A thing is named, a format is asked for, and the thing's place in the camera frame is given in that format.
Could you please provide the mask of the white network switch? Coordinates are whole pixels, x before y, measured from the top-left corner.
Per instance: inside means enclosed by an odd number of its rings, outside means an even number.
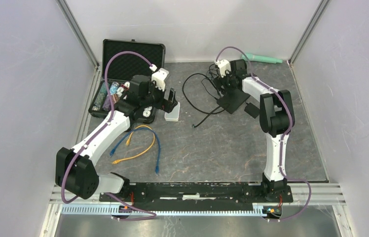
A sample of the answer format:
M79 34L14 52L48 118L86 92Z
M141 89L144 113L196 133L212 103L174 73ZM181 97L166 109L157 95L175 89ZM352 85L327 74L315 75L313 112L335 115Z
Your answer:
M178 122L180 117L180 108L181 104L178 102L170 113L165 112L164 119L166 121Z

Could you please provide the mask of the black router box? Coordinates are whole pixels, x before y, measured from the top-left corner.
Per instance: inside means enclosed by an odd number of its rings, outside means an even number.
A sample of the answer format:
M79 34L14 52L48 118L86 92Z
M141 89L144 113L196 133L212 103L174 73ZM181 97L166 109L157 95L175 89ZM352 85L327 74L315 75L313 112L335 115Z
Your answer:
M250 95L248 93L240 89L232 89L218 99L217 104L229 114L233 114L249 97Z

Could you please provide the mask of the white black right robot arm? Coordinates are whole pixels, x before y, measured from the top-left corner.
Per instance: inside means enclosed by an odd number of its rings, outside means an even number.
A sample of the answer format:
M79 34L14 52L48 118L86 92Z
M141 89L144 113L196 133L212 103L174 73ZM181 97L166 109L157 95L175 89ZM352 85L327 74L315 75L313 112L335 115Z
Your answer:
M214 84L223 95L217 104L229 114L245 104L244 111L259 119L267 145L260 195L265 201L274 201L288 189L284 175L286 144L295 123L291 93L277 90L248 74L243 59L216 60L214 65L219 71Z

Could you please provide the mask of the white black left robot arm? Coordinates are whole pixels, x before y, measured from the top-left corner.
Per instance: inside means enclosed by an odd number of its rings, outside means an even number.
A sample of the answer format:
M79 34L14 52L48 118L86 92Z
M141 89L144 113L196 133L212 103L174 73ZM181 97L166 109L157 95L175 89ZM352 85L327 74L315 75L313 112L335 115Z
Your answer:
M76 197L88 199L95 193L111 193L118 201L130 196L130 187L125 178L117 174L98 174L96 164L106 149L127 131L148 107L167 113L178 105L175 90L170 89L168 99L165 95L165 81L169 73L165 69L150 77L133 76L130 85L114 104L103 122L80 143L72 148L62 147L56 155L55 183L62 191Z

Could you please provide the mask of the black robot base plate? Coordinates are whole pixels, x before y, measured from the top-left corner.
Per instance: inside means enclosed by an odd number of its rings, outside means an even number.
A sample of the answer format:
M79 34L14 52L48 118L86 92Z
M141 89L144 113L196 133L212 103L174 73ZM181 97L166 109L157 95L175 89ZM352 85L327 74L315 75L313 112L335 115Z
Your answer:
M116 197L147 211L249 211L254 203L292 203L292 190L250 182L129 183Z

